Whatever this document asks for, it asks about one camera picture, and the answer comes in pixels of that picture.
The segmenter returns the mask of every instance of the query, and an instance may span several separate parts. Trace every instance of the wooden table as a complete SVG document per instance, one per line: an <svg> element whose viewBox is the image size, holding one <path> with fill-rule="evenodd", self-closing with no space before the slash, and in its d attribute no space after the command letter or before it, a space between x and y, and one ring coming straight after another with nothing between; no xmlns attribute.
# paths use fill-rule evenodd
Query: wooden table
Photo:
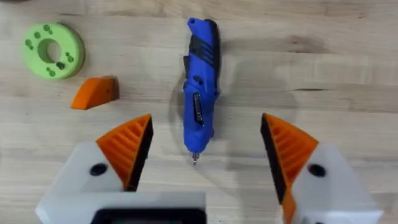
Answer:
<svg viewBox="0 0 398 224"><path fill-rule="evenodd" d="M39 223L34 208L73 146L142 114L155 135L140 191L207 193L209 223L282 223L259 132L267 112L335 143L398 219L398 2L393 0L33 0L0 3L0 222ZM182 142L190 16L223 40L214 140L196 167ZM23 35L62 22L83 39L81 72L33 75ZM88 77L115 75L121 98L69 108Z"/></svg>

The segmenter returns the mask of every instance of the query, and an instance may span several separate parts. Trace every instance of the wood grain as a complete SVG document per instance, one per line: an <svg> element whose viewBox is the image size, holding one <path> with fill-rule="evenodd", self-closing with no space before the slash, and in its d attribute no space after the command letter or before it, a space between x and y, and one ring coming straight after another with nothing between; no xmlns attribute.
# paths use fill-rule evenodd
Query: wood grain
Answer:
<svg viewBox="0 0 398 224"><path fill-rule="evenodd" d="M282 223L263 112L335 143L384 216L398 219L398 3L393 0L36 0L0 3L0 218L39 223L34 207L73 146L151 113L139 190L199 190L209 223ZM222 94L197 167L182 142L186 18L217 19ZM28 71L22 37L62 22L83 39L82 71L51 82ZM115 75L121 98L69 108L87 77Z"/></svg>

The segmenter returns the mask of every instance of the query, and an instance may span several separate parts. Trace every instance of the rotary tool label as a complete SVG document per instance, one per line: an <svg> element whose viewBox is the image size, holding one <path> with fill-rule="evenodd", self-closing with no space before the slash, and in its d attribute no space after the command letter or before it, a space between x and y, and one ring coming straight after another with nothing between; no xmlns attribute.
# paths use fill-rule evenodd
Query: rotary tool label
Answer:
<svg viewBox="0 0 398 224"><path fill-rule="evenodd" d="M203 115L201 112L201 103L200 103L199 93L193 94L193 117L195 118L195 121L200 126L203 126Z"/></svg>

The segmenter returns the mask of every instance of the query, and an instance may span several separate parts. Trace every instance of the green 3d printed ring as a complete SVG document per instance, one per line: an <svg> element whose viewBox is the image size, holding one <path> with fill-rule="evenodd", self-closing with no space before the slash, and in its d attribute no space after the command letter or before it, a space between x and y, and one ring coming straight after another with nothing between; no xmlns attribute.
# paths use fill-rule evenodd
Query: green 3d printed ring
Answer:
<svg viewBox="0 0 398 224"><path fill-rule="evenodd" d="M61 56L54 62L48 52L49 43L61 47ZM57 23L37 24L30 28L24 39L24 60L37 75L62 79L76 74L84 61L83 43L72 30Z"/></svg>

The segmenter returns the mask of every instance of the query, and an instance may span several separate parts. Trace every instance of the orange ridged surface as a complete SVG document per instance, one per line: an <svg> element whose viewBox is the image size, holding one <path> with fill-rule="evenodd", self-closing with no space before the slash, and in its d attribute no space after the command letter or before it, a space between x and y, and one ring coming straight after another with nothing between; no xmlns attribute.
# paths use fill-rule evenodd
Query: orange ridged surface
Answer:
<svg viewBox="0 0 398 224"><path fill-rule="evenodd" d="M107 160L127 187L144 131L150 121L149 114L128 121L97 139Z"/></svg>
<svg viewBox="0 0 398 224"><path fill-rule="evenodd" d="M291 224L296 209L292 186L307 163L318 141L299 128L269 114L264 114L285 183L282 208L286 224Z"/></svg>

